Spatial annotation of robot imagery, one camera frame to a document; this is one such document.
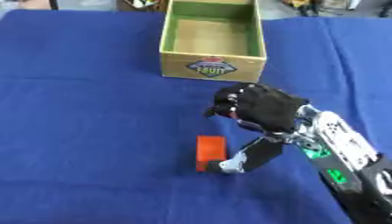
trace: floor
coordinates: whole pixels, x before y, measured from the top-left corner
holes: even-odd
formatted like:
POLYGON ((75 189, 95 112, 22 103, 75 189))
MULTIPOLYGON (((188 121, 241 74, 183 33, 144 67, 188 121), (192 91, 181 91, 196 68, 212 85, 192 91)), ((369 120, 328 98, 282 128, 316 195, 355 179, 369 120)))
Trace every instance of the floor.
MULTIPOLYGON (((0 0, 0 17, 17 7, 24 9, 48 9, 48 0, 28 0, 18 5, 13 0, 0 0)), ((298 14, 291 7, 281 3, 280 0, 258 0, 262 7, 262 18, 292 18, 298 14)), ((338 10, 333 13, 322 12, 324 17, 376 17, 381 6, 390 0, 362 0, 362 3, 355 11, 338 10)), ((116 0, 58 0, 59 7, 71 10, 113 10, 116 0)))

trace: cardboard box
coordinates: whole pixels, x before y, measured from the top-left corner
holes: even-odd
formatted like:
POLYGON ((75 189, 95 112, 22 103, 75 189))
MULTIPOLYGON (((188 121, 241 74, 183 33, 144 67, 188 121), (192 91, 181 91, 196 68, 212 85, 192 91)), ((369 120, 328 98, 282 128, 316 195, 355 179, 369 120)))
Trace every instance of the cardboard box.
POLYGON ((171 0, 164 76, 257 82, 267 59, 257 0, 171 0))

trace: white robot part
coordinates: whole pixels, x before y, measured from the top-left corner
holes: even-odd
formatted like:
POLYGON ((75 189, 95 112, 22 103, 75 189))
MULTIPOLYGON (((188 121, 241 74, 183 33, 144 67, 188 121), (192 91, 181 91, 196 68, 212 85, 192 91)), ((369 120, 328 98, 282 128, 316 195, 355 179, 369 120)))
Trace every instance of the white robot part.
POLYGON ((350 170, 359 171, 369 161, 377 160, 377 152, 368 141, 333 112, 319 113, 314 125, 317 134, 350 170))

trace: orange block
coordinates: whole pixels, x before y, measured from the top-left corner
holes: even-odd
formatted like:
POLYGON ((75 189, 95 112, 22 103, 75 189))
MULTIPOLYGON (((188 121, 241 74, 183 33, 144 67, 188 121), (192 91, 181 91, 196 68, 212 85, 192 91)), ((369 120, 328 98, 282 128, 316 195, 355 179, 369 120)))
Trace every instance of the orange block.
POLYGON ((204 172, 208 161, 226 159, 226 138, 224 136, 197 137, 196 171, 204 172))

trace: black glove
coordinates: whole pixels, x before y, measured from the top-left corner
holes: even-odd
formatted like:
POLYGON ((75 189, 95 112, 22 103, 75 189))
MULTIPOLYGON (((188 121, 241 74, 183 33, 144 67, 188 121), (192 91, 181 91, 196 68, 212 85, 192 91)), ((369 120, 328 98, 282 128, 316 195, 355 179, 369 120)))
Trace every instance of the black glove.
POLYGON ((297 110, 307 103, 273 87, 239 83, 218 91, 206 116, 218 114, 255 123, 267 132, 292 133, 297 110))

